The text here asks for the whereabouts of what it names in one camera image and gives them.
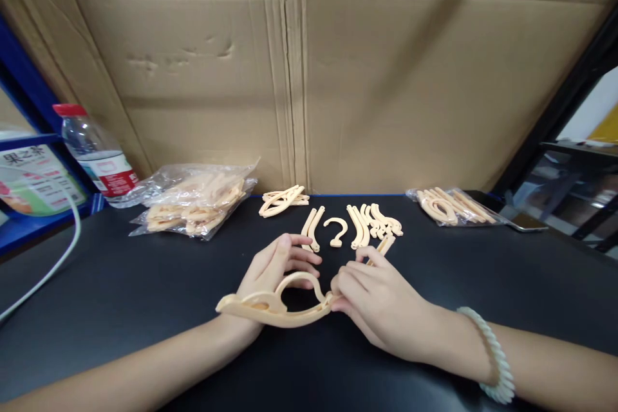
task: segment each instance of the white bead bracelet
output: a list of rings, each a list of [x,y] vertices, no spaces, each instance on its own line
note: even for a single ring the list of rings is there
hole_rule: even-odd
[[[495,386],[479,383],[485,394],[491,397],[494,401],[500,404],[509,404],[515,397],[515,385],[513,384],[513,375],[510,372],[510,366],[507,362],[507,357],[502,350],[502,346],[498,342],[494,332],[489,328],[483,317],[478,315],[476,311],[469,307],[461,307],[457,309],[460,314],[467,315],[479,327],[483,336],[489,344],[492,356],[498,366],[498,384]]]

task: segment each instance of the blue metal frame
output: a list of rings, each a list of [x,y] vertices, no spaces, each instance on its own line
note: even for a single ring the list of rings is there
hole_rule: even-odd
[[[100,211],[105,206],[102,195],[62,143],[62,118],[52,108],[52,105],[59,103],[58,98],[48,87],[1,15],[0,87],[38,132],[33,136],[0,140],[0,151],[47,145],[88,197],[87,202],[79,208],[81,215],[88,216]],[[7,243],[0,240],[0,254],[24,245],[31,239],[70,221],[72,217],[70,211],[49,218],[29,218],[12,211],[9,212],[9,216],[12,220],[4,227],[15,228],[15,235],[19,234],[19,237]]]
[[[62,142],[62,138],[58,134],[42,134],[19,138],[9,138],[7,140],[0,140],[0,151],[30,147],[35,145],[47,145],[56,142]]]
[[[7,91],[5,88],[5,91],[7,91],[9,97],[12,98],[15,105],[37,132],[53,131],[60,134],[62,131],[62,118],[52,108],[52,105],[59,103],[58,98],[48,87],[39,70],[32,64],[28,54],[1,15],[0,44],[0,61],[6,66],[6,69],[26,95],[28,95],[28,98],[38,111],[38,115],[23,108],[21,106],[23,102],[21,98],[16,98],[16,95],[12,95],[10,89]],[[48,127],[40,126],[41,119],[46,122]]]

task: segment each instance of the clear plastic bag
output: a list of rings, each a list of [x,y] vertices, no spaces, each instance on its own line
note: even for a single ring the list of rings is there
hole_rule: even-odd
[[[406,196],[441,227],[486,227],[503,225],[504,219],[474,201],[460,189],[410,189]]]
[[[247,176],[256,165],[172,164],[163,166],[129,192],[149,207],[132,223],[129,236],[176,232],[210,240],[258,183]]]

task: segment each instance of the black tabletop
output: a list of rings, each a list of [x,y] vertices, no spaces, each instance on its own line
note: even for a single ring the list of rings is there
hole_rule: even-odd
[[[404,235],[388,259],[429,301],[470,306],[489,321],[543,333],[618,355],[618,267],[551,233],[507,227],[437,227],[404,196],[314,196],[324,220],[350,229],[330,248],[337,225],[318,227],[325,292],[353,259],[355,234],[346,205],[379,203]],[[243,203],[208,243],[159,233],[128,237],[139,207],[108,208],[84,221],[79,244],[57,275],[0,326],[0,401],[112,361],[215,317],[235,292],[252,256],[283,232],[299,232],[309,207],[258,216],[259,198]],[[72,229],[0,266],[0,310],[45,274]],[[315,304],[313,292],[289,289],[291,310]],[[166,410],[527,410],[503,408],[478,385],[404,362],[369,344],[343,314],[293,330],[266,327],[231,365]]]

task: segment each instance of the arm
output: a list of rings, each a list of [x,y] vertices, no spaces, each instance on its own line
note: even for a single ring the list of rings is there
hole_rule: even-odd
[[[375,267],[362,264],[369,257]],[[333,311],[346,313],[375,346],[402,359],[495,384],[497,369],[476,325],[425,301],[374,248],[339,270]],[[618,410],[618,358],[553,338],[489,324],[514,377],[517,396],[567,411]]]
[[[274,291],[287,270],[319,277],[312,264],[322,259],[293,245],[309,245],[299,235],[283,235],[257,253],[237,294]],[[311,288],[310,283],[299,283]],[[151,411],[234,360],[259,335],[262,325],[220,315],[204,325],[154,346],[37,389],[5,405],[15,411]]]

